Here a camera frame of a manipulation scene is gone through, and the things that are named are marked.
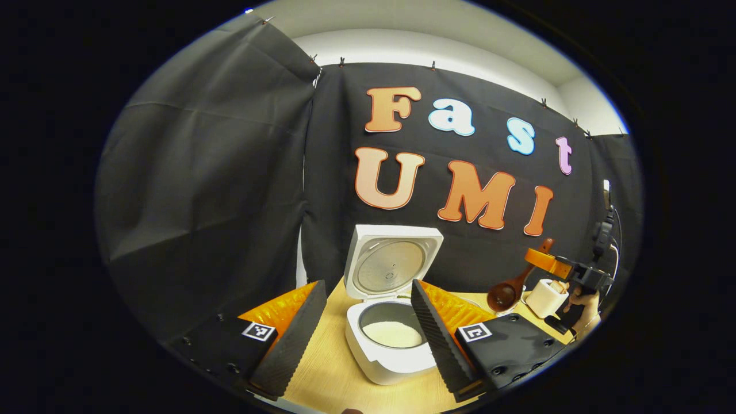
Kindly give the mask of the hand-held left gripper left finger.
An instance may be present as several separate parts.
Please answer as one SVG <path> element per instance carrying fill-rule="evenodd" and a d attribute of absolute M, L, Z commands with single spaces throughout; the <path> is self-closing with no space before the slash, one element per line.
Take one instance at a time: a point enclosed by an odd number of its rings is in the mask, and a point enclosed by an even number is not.
<path fill-rule="evenodd" d="M 217 315 L 176 338 L 173 349 L 224 387 L 282 397 L 327 304 L 313 281 L 239 316 Z"/>

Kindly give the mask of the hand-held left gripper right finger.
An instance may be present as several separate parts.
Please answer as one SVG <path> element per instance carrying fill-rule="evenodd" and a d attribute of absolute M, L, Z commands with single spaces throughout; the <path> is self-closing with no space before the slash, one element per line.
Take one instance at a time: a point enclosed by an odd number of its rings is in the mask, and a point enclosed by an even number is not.
<path fill-rule="evenodd" d="M 440 375 L 458 403 L 508 394 L 565 349 L 522 315 L 494 317 L 422 280 L 413 281 L 411 302 Z"/>

